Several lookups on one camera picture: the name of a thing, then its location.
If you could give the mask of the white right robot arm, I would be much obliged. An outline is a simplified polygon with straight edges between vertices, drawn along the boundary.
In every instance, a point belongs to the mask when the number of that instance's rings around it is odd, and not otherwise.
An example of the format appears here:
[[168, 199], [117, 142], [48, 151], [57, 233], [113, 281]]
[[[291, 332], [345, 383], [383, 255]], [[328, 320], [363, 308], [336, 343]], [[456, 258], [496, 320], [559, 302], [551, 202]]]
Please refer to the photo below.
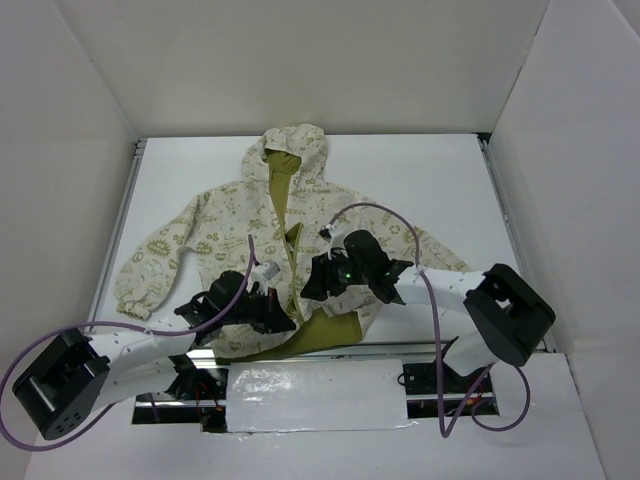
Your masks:
[[312, 259], [301, 296], [315, 301], [366, 286], [384, 304], [433, 305], [468, 315], [475, 330], [455, 339], [435, 367], [437, 384], [459, 390], [470, 375], [502, 361], [524, 366], [556, 320], [551, 306], [510, 266], [485, 272], [424, 268], [392, 259], [366, 230]]

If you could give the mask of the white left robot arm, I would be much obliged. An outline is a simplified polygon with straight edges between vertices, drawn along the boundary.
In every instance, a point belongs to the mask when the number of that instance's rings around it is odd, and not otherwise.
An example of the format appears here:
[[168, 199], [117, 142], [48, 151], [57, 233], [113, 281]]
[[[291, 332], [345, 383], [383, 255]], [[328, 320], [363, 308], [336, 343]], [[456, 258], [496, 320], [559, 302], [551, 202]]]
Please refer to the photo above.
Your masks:
[[225, 271], [208, 290], [145, 328], [66, 330], [18, 377], [12, 392], [48, 441], [70, 434], [93, 411], [141, 394], [216, 401], [223, 381], [196, 367], [189, 352], [216, 340], [225, 326], [247, 326], [259, 335], [294, 330], [279, 303], [279, 276], [275, 263], [249, 276]]

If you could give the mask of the cream printed hooded jacket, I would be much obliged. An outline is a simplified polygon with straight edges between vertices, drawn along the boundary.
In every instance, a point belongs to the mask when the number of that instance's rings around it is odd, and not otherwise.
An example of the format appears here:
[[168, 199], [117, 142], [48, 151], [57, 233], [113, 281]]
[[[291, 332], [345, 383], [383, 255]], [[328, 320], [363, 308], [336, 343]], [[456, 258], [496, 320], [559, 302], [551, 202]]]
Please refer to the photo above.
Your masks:
[[[271, 146], [325, 146], [327, 162], [325, 134], [321, 128], [311, 124], [270, 129], [247, 152]], [[417, 227], [405, 227], [397, 218], [376, 209], [370, 198], [351, 191], [356, 195], [355, 202], [341, 207], [321, 221], [317, 231], [319, 237], [320, 229], [327, 222], [350, 232], [365, 229], [373, 234], [392, 258], [417, 261], [422, 266], [440, 270], [467, 270], [466, 263], [458, 255], [430, 234]], [[247, 213], [243, 198], [246, 193], [241, 165], [238, 181], [198, 194], [177, 217], [142, 242], [115, 281], [114, 295], [118, 311], [134, 319], [148, 318], [168, 296], [185, 251], [195, 254], [204, 287], [209, 287], [224, 271], [244, 271], [249, 252], [254, 252], [261, 262], [274, 261], [261, 259], [252, 230], [245, 223]], [[321, 240], [320, 254], [325, 251], [325, 243]], [[352, 287], [341, 296], [318, 303], [325, 304], [332, 300], [347, 303], [355, 300], [358, 294], [363, 296], [361, 305], [370, 316], [363, 339], [382, 307], [368, 288]]]

